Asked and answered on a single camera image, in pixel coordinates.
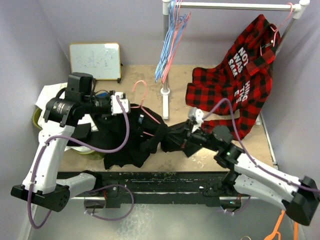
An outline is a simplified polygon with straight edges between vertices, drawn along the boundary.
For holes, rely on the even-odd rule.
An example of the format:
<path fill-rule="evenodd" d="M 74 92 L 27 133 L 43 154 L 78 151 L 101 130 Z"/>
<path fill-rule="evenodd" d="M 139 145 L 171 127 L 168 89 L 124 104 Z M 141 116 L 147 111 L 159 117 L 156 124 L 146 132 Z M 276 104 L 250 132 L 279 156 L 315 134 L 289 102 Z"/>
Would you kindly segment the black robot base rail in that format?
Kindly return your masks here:
<path fill-rule="evenodd" d="M 106 208 L 122 204 L 205 205 L 229 211 L 245 205 L 248 196 L 223 186 L 225 171 L 101 171 L 105 191 L 80 193 L 77 200 L 104 201 Z"/>

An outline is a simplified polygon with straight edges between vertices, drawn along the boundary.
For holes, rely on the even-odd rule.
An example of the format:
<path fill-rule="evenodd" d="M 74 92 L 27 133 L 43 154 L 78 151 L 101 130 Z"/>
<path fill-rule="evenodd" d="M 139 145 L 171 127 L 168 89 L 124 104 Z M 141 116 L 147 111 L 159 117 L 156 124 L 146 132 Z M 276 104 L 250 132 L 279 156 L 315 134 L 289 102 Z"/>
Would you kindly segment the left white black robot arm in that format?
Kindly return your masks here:
<path fill-rule="evenodd" d="M 71 73 L 64 98 L 57 95 L 47 102 L 36 156 L 23 182 L 12 187 L 11 196 L 60 212 L 69 199 L 84 192 L 91 196 L 101 194 L 103 176 L 100 173 L 84 170 L 67 179 L 57 178 L 65 148 L 79 120 L 86 114 L 111 111 L 110 103 L 102 106 L 93 99 L 95 83 L 91 74 Z"/>

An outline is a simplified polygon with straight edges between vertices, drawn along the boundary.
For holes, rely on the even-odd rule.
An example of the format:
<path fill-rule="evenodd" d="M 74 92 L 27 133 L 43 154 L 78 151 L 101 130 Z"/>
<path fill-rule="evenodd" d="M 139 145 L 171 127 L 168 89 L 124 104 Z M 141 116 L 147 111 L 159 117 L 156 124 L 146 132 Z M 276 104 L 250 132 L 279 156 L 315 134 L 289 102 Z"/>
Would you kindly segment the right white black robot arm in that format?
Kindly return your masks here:
<path fill-rule="evenodd" d="M 259 198 L 284 210 L 293 221 L 309 226 L 320 205 L 320 190 L 309 176 L 297 177 L 269 166 L 244 148 L 233 143 L 233 135 L 226 126 L 216 126 L 212 132 L 191 126 L 186 140 L 216 154 L 215 161 L 229 169 L 231 175 L 222 183 L 228 196 L 237 192 Z"/>

